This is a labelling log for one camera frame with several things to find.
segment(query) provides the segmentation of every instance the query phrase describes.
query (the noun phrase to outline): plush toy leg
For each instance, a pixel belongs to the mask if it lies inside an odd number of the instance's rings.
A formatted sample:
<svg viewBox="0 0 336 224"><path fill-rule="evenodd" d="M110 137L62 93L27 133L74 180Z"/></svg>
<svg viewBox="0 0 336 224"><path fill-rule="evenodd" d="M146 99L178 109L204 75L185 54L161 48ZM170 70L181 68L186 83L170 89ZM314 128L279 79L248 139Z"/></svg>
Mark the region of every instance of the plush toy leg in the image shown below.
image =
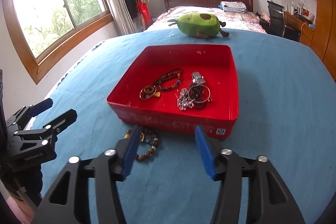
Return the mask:
<svg viewBox="0 0 336 224"><path fill-rule="evenodd" d="M219 29L219 32L220 32L220 34L221 34L223 37L228 37L228 36L230 35L230 33L225 32L225 31L223 31L222 29Z"/></svg>
<svg viewBox="0 0 336 224"><path fill-rule="evenodd" d="M207 35L205 35L205 34L201 34L200 32L197 32L196 35L197 35L197 37L199 37L199 38L209 39L209 37L208 37Z"/></svg>

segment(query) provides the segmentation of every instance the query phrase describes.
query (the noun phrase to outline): blue tablecloth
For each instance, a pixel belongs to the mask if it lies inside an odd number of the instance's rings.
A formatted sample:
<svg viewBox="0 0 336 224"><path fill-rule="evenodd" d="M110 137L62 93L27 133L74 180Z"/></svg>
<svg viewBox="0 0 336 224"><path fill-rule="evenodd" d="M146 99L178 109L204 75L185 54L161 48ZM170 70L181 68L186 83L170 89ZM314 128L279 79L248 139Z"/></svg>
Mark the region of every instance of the blue tablecloth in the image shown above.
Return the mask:
<svg viewBox="0 0 336 224"><path fill-rule="evenodd" d="M96 157L124 137L130 125L118 119L106 97L146 46L216 43L232 48L239 79L240 114L223 145L244 157L268 156L306 223L314 223L336 190L335 82L302 44L229 31L229 38L209 41L178 29L138 33L109 39L89 54L51 95L54 106L34 123L40 128L70 108L78 113L58 136L57 158L42 165L42 194L71 156ZM127 223L210 223L219 183L205 174L193 136L161 133L160 141L154 160L135 162L127 180L118 183ZM244 179L239 223L246 219L247 186ZM91 211L97 223L94 205Z"/></svg>

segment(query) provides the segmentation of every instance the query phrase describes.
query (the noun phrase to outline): silver bolt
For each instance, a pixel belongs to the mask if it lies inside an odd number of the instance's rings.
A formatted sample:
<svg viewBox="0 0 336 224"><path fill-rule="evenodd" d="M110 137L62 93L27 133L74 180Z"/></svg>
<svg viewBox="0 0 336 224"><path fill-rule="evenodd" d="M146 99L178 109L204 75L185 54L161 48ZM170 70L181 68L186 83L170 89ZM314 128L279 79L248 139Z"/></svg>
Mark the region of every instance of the silver bolt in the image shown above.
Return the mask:
<svg viewBox="0 0 336 224"><path fill-rule="evenodd" d="M79 158L76 157L76 156L71 157L71 158L69 159L69 162L70 162L71 164L75 164L75 163L79 162Z"/></svg>
<svg viewBox="0 0 336 224"><path fill-rule="evenodd" d="M116 151L114 149L108 149L104 152L106 156L114 156Z"/></svg>
<svg viewBox="0 0 336 224"><path fill-rule="evenodd" d="M261 156L258 157L258 160L261 161L261 162L266 162L266 161L268 161L268 158L266 156L261 155Z"/></svg>
<svg viewBox="0 0 336 224"><path fill-rule="evenodd" d="M220 153L223 154L223 155L230 156L230 155L232 155L232 150L231 150L231 149L224 148L224 149L221 150Z"/></svg>

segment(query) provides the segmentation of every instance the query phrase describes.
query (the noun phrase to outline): white sticker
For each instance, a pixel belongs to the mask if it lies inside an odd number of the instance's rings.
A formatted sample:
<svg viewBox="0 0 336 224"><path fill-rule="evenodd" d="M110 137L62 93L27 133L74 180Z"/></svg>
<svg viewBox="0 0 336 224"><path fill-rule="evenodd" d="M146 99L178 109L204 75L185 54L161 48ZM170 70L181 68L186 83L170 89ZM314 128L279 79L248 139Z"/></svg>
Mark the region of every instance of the white sticker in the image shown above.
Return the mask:
<svg viewBox="0 0 336 224"><path fill-rule="evenodd" d="M217 128L216 135L224 135L225 131L225 128Z"/></svg>

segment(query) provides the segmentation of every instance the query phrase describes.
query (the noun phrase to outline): red tray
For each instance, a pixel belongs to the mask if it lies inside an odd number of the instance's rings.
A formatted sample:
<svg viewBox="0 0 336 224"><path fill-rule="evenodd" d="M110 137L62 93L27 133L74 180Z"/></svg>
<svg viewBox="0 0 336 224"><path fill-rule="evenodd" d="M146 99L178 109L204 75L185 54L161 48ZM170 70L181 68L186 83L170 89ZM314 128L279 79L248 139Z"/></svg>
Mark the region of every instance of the red tray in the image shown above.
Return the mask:
<svg viewBox="0 0 336 224"><path fill-rule="evenodd" d="M181 85L161 92L160 98L144 101L140 91L169 70L181 68ZM192 72L204 76L212 102L202 110L179 110L177 99L181 88L188 88ZM168 86L176 79L165 82ZM238 118L238 79L231 48L223 45L150 46L135 59L117 83L107 102L125 122L165 131L194 134L196 125L203 125L214 138L227 138Z"/></svg>

